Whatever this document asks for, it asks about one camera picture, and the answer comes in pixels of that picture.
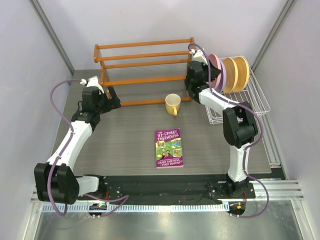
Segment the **pink plate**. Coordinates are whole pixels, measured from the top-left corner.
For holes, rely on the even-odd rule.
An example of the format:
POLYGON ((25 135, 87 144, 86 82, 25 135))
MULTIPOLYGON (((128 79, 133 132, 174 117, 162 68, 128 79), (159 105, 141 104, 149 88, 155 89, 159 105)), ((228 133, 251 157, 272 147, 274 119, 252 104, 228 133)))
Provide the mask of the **pink plate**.
POLYGON ((222 64, 221 60, 215 55, 210 54, 208 56, 210 62, 211 70, 211 87, 215 89, 218 93, 221 93, 223 90, 224 80, 222 79, 222 64))

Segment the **purple plate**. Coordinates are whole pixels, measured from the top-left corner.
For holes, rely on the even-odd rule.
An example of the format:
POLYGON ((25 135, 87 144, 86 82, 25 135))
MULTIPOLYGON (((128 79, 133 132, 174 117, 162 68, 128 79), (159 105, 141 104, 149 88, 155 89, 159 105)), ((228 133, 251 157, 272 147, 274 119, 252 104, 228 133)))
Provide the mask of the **purple plate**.
POLYGON ((227 84, 227 71, 226 71, 224 62, 221 59, 219 61, 221 65, 221 74, 220 74, 220 82, 219 82, 218 90, 220 93, 222 93, 227 84))

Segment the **white wire dish rack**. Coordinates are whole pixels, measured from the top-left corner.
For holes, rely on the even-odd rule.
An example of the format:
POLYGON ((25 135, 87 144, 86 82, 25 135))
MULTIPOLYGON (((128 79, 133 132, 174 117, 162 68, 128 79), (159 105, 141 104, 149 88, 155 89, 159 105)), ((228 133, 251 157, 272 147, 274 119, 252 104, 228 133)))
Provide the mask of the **white wire dish rack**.
POLYGON ((234 92, 233 90, 230 93, 224 93, 223 90, 223 92, 219 93, 222 94, 224 97, 229 98, 233 102, 249 102, 258 116, 263 116, 271 110, 270 105, 251 68, 249 80, 244 90, 240 92, 234 92))

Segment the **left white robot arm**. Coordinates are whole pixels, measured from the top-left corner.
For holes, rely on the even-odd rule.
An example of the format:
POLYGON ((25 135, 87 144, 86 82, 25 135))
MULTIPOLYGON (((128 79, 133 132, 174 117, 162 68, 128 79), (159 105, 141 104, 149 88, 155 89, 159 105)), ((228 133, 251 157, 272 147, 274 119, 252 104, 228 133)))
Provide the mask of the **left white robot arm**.
POLYGON ((42 202, 72 205, 78 197, 90 194, 100 200, 107 192, 97 175, 76 177, 73 169, 85 142, 101 120, 101 115, 121 107, 114 88, 107 88, 110 97, 96 86, 82 90, 82 100, 71 118, 71 127, 56 152, 46 163, 34 168, 37 197, 42 202))

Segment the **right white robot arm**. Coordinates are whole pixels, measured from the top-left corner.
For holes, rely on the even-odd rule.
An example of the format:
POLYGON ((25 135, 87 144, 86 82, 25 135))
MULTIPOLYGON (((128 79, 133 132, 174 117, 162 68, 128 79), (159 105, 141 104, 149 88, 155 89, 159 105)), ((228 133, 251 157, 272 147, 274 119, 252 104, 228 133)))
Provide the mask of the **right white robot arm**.
POLYGON ((232 101, 211 89, 207 83, 211 72, 209 65, 192 60, 187 64, 184 83, 193 100, 222 116, 223 136, 230 146, 230 164, 224 189, 227 196, 240 198, 249 187, 249 152, 258 134, 255 112, 249 102, 232 101))

